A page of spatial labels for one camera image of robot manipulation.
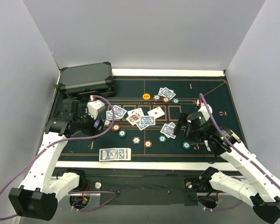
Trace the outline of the green blue poker chip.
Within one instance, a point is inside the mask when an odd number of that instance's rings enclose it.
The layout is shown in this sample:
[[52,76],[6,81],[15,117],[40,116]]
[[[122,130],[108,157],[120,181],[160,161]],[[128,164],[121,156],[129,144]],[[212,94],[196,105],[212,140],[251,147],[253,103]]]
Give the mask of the green blue poker chip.
[[191,147],[191,145],[188,142],[183,142],[182,146],[184,149],[189,149]]
[[179,99],[174,98],[173,101],[172,101],[172,103],[175,104],[175,105],[179,104]]
[[118,134],[119,134],[119,137],[122,138],[122,139],[124,139],[126,137],[126,131],[125,130],[119,130]]

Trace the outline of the blue back playing card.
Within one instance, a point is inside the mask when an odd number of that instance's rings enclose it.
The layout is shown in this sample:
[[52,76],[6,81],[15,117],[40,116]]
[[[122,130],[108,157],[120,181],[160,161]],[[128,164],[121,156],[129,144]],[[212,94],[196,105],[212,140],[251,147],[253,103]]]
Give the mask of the blue back playing card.
[[170,128],[170,135],[169,136],[171,138],[175,139],[176,135],[174,135],[174,130],[175,130],[176,125],[173,122],[171,122],[171,123],[169,123],[169,126],[171,127]]
[[167,92],[167,90],[165,88],[160,88],[158,95],[165,97],[166,92]]
[[164,87],[164,89],[162,90],[162,94],[169,99],[172,99],[175,96],[175,93],[167,87]]
[[113,114],[112,111],[106,111],[106,119],[107,120],[113,120],[115,118],[116,118],[116,116]]
[[121,119],[124,117],[124,115],[126,114],[127,110],[117,106],[117,105],[114,105],[111,112],[113,113],[115,119]]
[[142,125],[155,125],[155,118],[153,116],[141,116],[140,123]]
[[139,121],[136,123],[136,126],[139,128],[139,130],[144,130],[147,128],[149,125],[142,125]]
[[171,127],[168,124],[164,124],[162,129],[161,129],[161,133],[169,136],[170,135],[170,128]]

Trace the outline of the orange red poker chip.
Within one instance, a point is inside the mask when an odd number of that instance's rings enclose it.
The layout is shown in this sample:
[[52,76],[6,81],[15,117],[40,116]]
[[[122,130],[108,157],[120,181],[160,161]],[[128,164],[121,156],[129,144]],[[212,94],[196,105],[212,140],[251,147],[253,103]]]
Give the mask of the orange red poker chip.
[[163,103],[168,104],[170,102],[170,99],[167,97],[163,98]]
[[115,131],[115,132],[118,132],[118,131],[120,130],[120,125],[114,124],[114,125],[112,126],[112,130]]

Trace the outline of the ace of clubs card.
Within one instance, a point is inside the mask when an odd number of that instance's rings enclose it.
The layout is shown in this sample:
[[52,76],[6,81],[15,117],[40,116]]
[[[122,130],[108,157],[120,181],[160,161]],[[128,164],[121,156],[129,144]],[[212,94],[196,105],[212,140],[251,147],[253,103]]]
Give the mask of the ace of clubs card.
[[165,115],[165,112],[162,110],[160,106],[150,110],[147,112],[149,116],[153,116],[155,119],[158,119]]

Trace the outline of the green blue chip stack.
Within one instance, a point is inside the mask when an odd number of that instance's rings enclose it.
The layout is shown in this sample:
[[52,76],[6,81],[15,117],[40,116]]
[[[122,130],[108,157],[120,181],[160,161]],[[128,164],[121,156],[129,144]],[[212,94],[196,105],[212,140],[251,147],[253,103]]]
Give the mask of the green blue chip stack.
[[159,136],[159,142],[166,142],[166,140],[167,140],[167,138],[166,138],[166,136],[164,136],[164,135],[160,135]]

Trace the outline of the blue playing card deck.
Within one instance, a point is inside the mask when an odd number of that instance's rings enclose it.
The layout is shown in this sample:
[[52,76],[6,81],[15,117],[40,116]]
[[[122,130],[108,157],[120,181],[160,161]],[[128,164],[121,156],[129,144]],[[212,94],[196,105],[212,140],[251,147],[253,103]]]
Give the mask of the blue playing card deck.
[[131,148],[107,148],[99,150],[99,161],[130,161]]

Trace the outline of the orange red chip stack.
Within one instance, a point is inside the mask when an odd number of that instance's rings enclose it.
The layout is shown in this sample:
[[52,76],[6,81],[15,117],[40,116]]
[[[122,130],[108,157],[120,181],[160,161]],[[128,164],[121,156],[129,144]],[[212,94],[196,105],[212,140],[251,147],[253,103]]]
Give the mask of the orange red chip stack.
[[144,142],[144,146],[145,146],[146,148],[150,148],[150,147],[152,146],[152,142],[151,142],[150,140],[146,140],[146,141]]

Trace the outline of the ace of spades card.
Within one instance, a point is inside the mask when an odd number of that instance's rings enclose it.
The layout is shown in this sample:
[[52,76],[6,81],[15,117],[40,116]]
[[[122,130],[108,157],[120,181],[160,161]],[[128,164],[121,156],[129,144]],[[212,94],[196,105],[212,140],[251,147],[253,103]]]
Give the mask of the ace of spades card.
[[143,110],[141,108],[136,108],[127,112],[128,116],[131,116],[132,114],[136,113],[140,116],[144,116]]

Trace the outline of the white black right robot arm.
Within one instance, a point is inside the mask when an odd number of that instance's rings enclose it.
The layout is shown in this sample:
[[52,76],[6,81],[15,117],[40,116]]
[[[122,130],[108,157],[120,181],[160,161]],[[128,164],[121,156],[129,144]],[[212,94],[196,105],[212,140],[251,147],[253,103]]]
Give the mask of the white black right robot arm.
[[203,143],[215,155],[229,162],[246,180],[242,182],[209,167],[199,179],[200,188],[223,191],[252,207],[263,221],[280,219],[280,179],[249,152],[243,141],[229,128],[218,126],[207,112],[182,113],[176,128],[186,126],[184,137]]

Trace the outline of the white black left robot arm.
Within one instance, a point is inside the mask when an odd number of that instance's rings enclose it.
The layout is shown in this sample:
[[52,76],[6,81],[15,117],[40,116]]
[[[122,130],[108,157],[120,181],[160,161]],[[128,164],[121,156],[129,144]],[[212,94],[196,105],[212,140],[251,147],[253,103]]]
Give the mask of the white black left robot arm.
[[88,103],[65,99],[58,114],[51,118],[36,157],[27,165],[29,172],[19,187],[11,188],[8,198],[16,215],[49,221],[58,203],[69,193],[85,194],[87,181],[83,170],[68,169],[55,183],[51,176],[61,152],[69,141],[97,139],[108,132],[98,116],[109,101],[92,95]]

